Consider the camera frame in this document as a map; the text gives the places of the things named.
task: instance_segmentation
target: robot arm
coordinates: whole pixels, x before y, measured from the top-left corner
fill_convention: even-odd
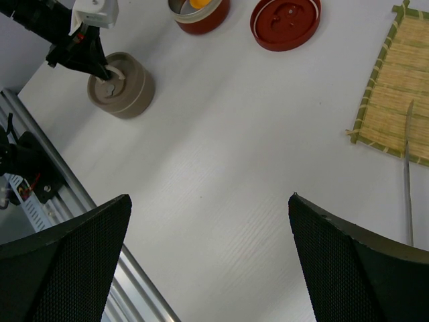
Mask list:
[[[46,56],[50,66],[111,78],[99,28],[115,25],[117,0],[76,0],[73,10],[57,0],[1,0],[0,12],[52,44]]]

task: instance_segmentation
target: red lid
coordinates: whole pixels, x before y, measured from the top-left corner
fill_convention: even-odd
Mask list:
[[[253,10],[250,28],[265,49],[291,50],[314,35],[320,10],[320,0],[261,0]]]

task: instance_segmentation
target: bamboo mat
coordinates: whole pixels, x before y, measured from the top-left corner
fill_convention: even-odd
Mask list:
[[[410,160],[429,166],[429,13],[393,7],[384,41],[357,114],[351,141],[403,158],[408,107],[414,100]]]

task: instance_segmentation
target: white tabletop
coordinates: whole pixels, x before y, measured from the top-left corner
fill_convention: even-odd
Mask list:
[[[157,85],[135,119],[98,110],[88,76],[60,66],[19,95],[96,203],[131,195],[125,244],[187,322],[314,320],[294,191],[406,241],[402,161],[345,136],[400,0],[325,0],[313,38],[280,53],[253,39],[256,3],[232,0],[224,24],[196,37],[166,0],[120,1],[105,52],[134,55]],[[411,171],[416,245],[429,248],[429,170]]]

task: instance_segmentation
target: red wire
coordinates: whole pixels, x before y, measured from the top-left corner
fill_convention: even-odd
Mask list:
[[[24,192],[22,193],[23,196],[27,196],[28,193],[32,192],[34,190],[34,187],[37,185],[37,183],[39,182],[40,179],[40,173],[36,176],[36,179],[34,179],[34,182],[32,183],[31,186],[29,186],[28,188],[26,188],[24,190]]]

